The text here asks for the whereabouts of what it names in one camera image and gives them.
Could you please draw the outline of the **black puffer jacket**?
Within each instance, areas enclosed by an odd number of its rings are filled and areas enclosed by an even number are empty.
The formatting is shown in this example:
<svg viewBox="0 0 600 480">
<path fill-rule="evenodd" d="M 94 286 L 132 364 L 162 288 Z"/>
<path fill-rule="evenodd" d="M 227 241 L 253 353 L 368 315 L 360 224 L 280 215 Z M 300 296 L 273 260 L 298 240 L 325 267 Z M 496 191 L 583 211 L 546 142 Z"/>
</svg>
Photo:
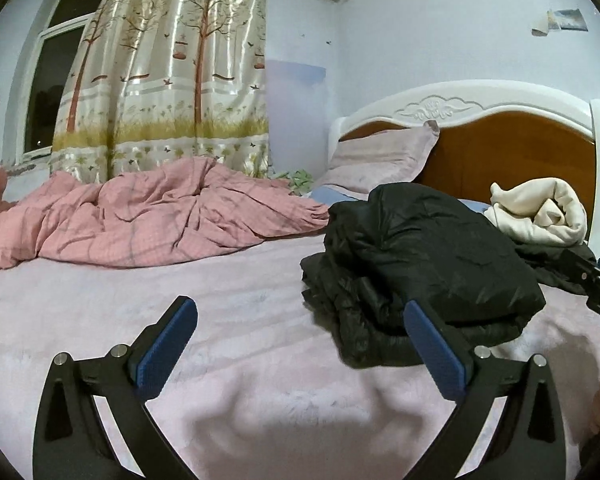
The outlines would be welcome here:
<svg viewBox="0 0 600 480">
<path fill-rule="evenodd" d="M 448 194 L 383 184 L 328 214 L 323 251 L 300 262 L 303 298 L 350 367 L 422 362 L 403 324 L 411 300 L 487 347 L 518 338 L 545 306 L 512 241 Z"/>
</svg>

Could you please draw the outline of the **cream folded garment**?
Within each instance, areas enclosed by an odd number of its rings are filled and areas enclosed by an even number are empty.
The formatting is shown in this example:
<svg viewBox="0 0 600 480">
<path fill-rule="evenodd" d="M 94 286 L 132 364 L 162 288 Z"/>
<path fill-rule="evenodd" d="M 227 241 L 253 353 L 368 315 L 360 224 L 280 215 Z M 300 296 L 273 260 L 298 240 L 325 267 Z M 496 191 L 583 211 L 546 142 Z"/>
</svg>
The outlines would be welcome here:
<svg viewBox="0 0 600 480">
<path fill-rule="evenodd" d="M 483 215 L 517 242 L 570 247 L 588 234 L 588 216 L 574 188 L 559 178 L 537 178 L 503 190 L 491 184 Z"/>
</svg>

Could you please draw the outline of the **white and wood headboard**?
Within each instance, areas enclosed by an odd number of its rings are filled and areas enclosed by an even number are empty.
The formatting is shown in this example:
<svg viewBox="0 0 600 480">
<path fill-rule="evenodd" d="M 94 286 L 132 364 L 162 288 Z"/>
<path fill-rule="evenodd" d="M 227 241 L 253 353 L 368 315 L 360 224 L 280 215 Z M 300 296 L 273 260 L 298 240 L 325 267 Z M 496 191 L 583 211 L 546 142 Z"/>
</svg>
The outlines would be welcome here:
<svg viewBox="0 0 600 480">
<path fill-rule="evenodd" d="M 328 148 L 384 130 L 441 129 L 418 182 L 487 202 L 490 186 L 539 177 L 566 180 L 588 213 L 588 242 L 600 255 L 600 99 L 511 80 L 437 82 L 407 89 L 339 117 Z"/>
</svg>

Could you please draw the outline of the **pink plaid duvet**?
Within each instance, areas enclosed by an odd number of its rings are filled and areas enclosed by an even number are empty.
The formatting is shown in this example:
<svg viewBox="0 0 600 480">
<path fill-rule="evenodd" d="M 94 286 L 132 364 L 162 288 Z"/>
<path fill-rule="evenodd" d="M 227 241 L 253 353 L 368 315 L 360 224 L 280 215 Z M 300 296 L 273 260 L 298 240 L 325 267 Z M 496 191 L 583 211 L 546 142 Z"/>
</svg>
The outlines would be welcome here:
<svg viewBox="0 0 600 480">
<path fill-rule="evenodd" d="M 0 212 L 0 270 L 35 258 L 132 269 L 222 256 L 317 232 L 325 205 L 209 157 L 103 183 L 53 174 Z"/>
</svg>

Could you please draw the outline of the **beige pillow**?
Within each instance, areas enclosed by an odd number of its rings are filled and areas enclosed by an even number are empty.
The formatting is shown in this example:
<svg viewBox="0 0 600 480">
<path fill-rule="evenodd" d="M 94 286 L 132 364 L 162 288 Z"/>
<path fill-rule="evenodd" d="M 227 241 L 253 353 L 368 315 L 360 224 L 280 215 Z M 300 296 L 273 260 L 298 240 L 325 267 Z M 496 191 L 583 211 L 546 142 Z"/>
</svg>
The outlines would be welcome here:
<svg viewBox="0 0 600 480">
<path fill-rule="evenodd" d="M 376 186 L 413 182 L 436 146 L 440 128 L 434 120 L 418 128 L 384 130 L 338 143 L 328 169 L 315 188 L 329 186 L 366 197 Z"/>
</svg>

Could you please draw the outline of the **green patterned cloth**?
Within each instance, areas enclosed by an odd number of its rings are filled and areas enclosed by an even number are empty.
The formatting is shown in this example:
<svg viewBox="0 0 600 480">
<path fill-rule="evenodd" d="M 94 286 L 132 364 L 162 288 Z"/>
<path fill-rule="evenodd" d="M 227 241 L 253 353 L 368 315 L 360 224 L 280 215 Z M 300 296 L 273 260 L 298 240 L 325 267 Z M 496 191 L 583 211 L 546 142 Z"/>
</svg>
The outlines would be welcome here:
<svg viewBox="0 0 600 480">
<path fill-rule="evenodd" d="M 312 174 L 304 169 L 279 172 L 274 174 L 273 179 L 285 181 L 291 193 L 298 196 L 309 195 L 314 183 Z"/>
</svg>

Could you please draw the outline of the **tree print curtain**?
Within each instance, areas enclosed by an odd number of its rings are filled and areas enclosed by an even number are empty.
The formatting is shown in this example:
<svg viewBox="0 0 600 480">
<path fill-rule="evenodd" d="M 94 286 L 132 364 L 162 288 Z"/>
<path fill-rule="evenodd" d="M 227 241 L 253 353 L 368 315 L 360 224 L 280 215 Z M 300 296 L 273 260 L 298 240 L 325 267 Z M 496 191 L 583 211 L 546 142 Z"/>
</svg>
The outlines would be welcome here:
<svg viewBox="0 0 600 480">
<path fill-rule="evenodd" d="M 100 0 L 59 105 L 50 170 L 104 182 L 208 156 L 268 173 L 266 0 Z"/>
</svg>

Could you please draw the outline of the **window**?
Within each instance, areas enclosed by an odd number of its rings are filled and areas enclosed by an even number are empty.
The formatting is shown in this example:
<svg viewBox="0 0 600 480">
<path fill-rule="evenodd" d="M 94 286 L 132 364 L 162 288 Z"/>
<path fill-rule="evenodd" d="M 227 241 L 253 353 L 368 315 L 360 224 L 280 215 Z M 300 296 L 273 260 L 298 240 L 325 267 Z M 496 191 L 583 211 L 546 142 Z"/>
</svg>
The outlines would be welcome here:
<svg viewBox="0 0 600 480">
<path fill-rule="evenodd" d="M 24 158 L 50 151 L 57 114 L 88 20 L 102 0 L 56 0 L 35 50 L 24 115 Z"/>
</svg>

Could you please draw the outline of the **wall poster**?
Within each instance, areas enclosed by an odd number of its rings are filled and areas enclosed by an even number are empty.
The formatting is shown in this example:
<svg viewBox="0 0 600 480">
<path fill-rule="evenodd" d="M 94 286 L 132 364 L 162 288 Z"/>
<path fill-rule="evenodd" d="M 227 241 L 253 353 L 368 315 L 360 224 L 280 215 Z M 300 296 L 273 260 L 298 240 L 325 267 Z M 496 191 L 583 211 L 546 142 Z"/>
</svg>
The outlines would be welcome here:
<svg viewBox="0 0 600 480">
<path fill-rule="evenodd" d="M 550 32 L 587 32 L 588 25 L 579 9 L 548 10 L 531 26 L 533 36 L 545 37 Z"/>
</svg>

